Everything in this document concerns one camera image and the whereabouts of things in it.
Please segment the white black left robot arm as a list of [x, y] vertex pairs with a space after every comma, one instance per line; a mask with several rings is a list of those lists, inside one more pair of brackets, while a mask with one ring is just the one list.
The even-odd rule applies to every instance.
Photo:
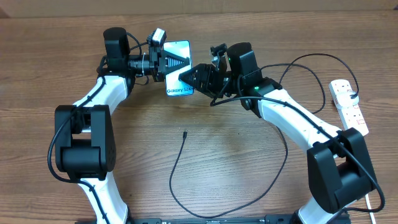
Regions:
[[144, 42], [148, 51], [133, 55], [131, 36], [122, 27], [106, 29], [106, 54], [97, 68], [96, 85], [73, 105], [55, 109], [55, 133], [47, 153], [49, 171], [57, 180], [83, 189], [95, 211], [95, 223], [134, 221], [113, 175], [116, 143], [111, 115], [131, 94], [136, 78], [165, 82], [168, 96], [193, 94], [177, 78], [192, 66], [189, 41], [168, 42], [166, 32], [157, 28]]

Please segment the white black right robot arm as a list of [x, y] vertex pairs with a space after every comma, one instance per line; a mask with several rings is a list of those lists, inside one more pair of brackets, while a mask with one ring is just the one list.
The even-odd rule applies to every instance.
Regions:
[[216, 106], [240, 101], [243, 108], [272, 123], [283, 138], [306, 154], [310, 200], [290, 215], [266, 215], [266, 223], [349, 223], [355, 201], [380, 191], [364, 136], [342, 130], [299, 105], [282, 85], [262, 74], [251, 44], [211, 48], [213, 61], [179, 79], [211, 98]]

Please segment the blue Samsung smartphone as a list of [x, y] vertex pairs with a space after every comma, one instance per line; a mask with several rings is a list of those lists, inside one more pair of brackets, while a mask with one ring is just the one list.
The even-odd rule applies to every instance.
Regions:
[[165, 76], [165, 86], [167, 96], [187, 96], [194, 93], [193, 87], [181, 82], [178, 76], [192, 68], [190, 42], [188, 40], [179, 40], [173, 42], [166, 42], [164, 50], [171, 52], [181, 57], [189, 57], [190, 65], [183, 67], [175, 72]]

